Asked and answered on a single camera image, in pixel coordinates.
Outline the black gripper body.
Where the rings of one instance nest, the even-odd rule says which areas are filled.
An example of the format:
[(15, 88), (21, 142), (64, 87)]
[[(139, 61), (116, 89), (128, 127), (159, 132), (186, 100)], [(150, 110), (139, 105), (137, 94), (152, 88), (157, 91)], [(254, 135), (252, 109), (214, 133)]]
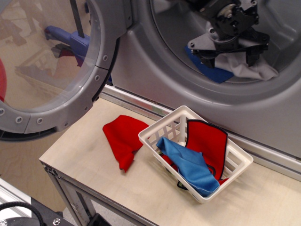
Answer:
[(250, 27), (235, 36), (221, 39), (212, 27), (208, 31), (187, 44), (193, 54), (199, 56), (214, 56), (224, 53), (245, 52), (250, 47), (259, 47), (261, 54), (269, 47), (270, 36)]

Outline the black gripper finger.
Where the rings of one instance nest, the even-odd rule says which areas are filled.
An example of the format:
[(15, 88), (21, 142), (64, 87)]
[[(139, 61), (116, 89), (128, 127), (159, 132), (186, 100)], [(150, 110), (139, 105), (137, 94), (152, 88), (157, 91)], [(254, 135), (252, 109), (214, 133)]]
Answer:
[(248, 66), (253, 66), (259, 59), (261, 50), (259, 47), (250, 47), (246, 49), (246, 63)]
[(208, 68), (215, 68), (215, 57), (214, 56), (200, 56), (202, 64)]

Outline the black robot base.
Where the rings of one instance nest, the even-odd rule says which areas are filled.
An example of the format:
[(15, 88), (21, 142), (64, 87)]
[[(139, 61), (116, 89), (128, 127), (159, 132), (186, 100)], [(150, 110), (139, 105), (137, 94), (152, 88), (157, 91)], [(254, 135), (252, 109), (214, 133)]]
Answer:
[(54, 212), (34, 200), (0, 201), (2, 226), (71, 226), (62, 213)]

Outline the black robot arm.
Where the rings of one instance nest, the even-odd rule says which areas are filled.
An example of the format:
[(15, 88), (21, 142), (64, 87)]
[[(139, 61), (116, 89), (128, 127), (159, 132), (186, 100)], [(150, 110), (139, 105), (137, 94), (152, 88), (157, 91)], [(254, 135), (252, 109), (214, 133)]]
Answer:
[(205, 34), (188, 42), (191, 53), (209, 67), (220, 54), (245, 53), (253, 66), (268, 49), (269, 36), (257, 32), (259, 23), (255, 0), (190, 0), (189, 6), (207, 21)]

